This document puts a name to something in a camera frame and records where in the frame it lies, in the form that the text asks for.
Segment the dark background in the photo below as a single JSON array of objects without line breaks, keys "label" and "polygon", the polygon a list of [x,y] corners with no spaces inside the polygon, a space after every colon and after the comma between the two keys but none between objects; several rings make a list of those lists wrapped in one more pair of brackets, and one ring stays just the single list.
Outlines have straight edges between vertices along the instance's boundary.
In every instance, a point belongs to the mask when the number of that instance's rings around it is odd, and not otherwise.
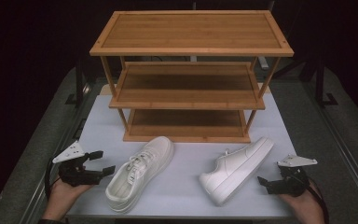
[{"label": "dark background", "polygon": [[[115,10],[191,9],[178,1],[0,0],[0,192],[62,79],[82,60]],[[197,9],[263,9],[262,0],[199,0]],[[273,14],[295,59],[319,55],[358,105],[358,1],[277,0]]]}]

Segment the white tabletop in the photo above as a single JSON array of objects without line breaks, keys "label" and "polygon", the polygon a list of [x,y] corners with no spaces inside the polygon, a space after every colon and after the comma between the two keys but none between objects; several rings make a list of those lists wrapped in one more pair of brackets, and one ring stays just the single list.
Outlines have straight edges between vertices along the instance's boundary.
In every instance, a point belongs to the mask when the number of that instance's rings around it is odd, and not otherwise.
[{"label": "white tabletop", "polygon": [[[87,170],[101,171],[115,165],[118,168],[138,152],[146,142],[123,142],[124,127],[115,109],[109,109],[111,96],[97,97],[81,134],[79,143],[86,152],[103,151],[103,157],[86,161]],[[174,143],[174,156],[169,166],[146,186],[134,208],[125,215],[112,211],[106,202],[105,189],[113,176],[105,177],[100,185],[84,193],[68,216],[98,217],[161,217],[161,218],[269,218],[290,217],[289,207],[276,195],[268,195],[259,185],[257,176],[267,180],[282,179],[276,162],[288,154],[296,154],[271,93],[264,95],[266,110],[257,111],[250,129],[252,142],[262,136],[275,142],[259,169],[224,206],[210,200],[198,180],[202,173],[214,170],[215,160],[246,144]]]}]

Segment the sneaker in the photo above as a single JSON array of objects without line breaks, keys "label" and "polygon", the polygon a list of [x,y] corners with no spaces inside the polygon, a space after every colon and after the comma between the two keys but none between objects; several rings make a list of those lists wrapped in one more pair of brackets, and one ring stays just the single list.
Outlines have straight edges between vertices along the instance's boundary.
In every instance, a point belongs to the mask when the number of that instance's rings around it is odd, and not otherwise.
[{"label": "sneaker", "polygon": [[162,172],[173,156],[173,142],[157,137],[147,143],[130,161],[124,163],[106,188],[109,206],[127,213],[135,206],[147,183]]},{"label": "sneaker", "polygon": [[200,183],[219,206],[235,194],[242,183],[258,168],[274,143],[267,137],[216,160],[216,169],[200,176]]}]

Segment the top shelf panel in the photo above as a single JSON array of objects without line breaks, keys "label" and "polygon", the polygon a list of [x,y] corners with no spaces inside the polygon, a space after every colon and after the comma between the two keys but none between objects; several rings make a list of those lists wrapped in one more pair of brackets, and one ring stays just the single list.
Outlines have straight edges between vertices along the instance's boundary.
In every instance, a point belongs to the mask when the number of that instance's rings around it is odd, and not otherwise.
[{"label": "top shelf panel", "polygon": [[274,56],[293,51],[268,10],[116,11],[92,56]]}]

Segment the hand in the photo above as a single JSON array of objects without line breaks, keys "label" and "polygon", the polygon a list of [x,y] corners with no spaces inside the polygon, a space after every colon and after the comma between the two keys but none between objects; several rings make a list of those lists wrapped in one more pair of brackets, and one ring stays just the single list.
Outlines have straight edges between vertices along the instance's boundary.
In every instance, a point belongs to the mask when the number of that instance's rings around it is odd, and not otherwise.
[{"label": "hand", "polygon": [[[311,181],[310,187],[319,194],[317,188]],[[304,193],[298,197],[293,197],[288,194],[279,194],[278,196],[292,207],[300,223],[324,224],[324,212],[322,207],[309,191],[304,191]]]},{"label": "hand", "polygon": [[58,179],[51,188],[48,206],[42,219],[60,221],[74,205],[77,198],[92,187],[93,185],[72,187]]}]

